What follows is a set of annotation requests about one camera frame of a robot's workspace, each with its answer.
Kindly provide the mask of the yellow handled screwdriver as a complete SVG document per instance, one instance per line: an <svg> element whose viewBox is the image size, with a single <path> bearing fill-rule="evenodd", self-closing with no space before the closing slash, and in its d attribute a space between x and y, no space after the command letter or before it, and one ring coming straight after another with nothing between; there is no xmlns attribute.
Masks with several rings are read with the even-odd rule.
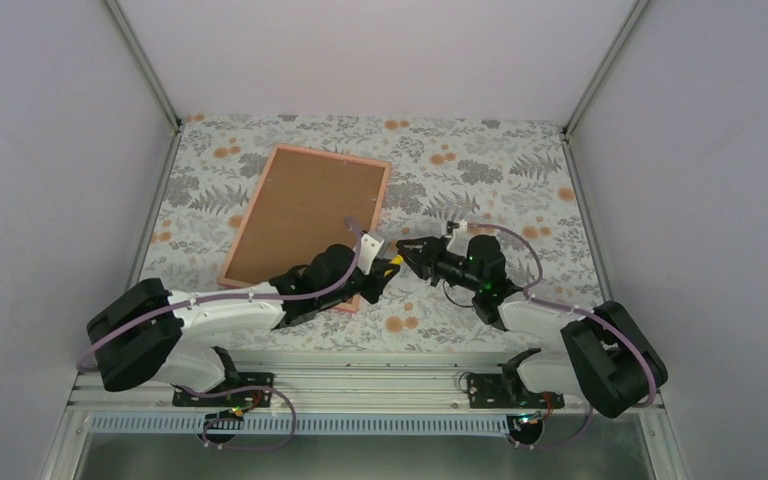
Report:
<svg viewBox="0 0 768 480"><path fill-rule="evenodd" d="M401 255L396 255L393 259L389 261L388 267L390 269L395 269L397 267L400 267L404 262L404 259Z"/></svg>

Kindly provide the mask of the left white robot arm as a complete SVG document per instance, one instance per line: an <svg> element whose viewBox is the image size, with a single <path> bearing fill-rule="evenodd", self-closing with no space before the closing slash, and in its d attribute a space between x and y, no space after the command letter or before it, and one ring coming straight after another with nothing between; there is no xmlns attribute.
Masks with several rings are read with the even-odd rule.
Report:
<svg viewBox="0 0 768 480"><path fill-rule="evenodd" d="M223 405L242 382L228 351L209 344L210 336L296 327L355 296L374 304L400 263L334 244L310 264L249 288L188 293L168 290L158 278L142 280L88 323L90 354L109 392L156 381Z"/></svg>

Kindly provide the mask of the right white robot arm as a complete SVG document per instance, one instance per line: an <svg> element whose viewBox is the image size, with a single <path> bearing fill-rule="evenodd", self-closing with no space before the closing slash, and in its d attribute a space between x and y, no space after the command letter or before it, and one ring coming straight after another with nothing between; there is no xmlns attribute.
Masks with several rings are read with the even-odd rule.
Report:
<svg viewBox="0 0 768 480"><path fill-rule="evenodd" d="M400 240L396 246L419 278L472 292L471 307L486 325L543 343L503 363L490 380L496 393L477 388L481 402L538 408L572 395L609 418L653 402L668 370L622 304L606 301L585 310L539 299L508 278L495 237L471 238L463 254L451 251L453 242L447 235Z"/></svg>

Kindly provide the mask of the pink picture frame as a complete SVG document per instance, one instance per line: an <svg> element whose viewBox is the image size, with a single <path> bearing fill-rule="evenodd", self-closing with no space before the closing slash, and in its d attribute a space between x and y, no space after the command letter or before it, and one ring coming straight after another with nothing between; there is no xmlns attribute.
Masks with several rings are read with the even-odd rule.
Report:
<svg viewBox="0 0 768 480"><path fill-rule="evenodd" d="M376 229L391 166L381 160L277 145L268 157L226 257L211 306L262 305L269 284L334 244L352 252Z"/></svg>

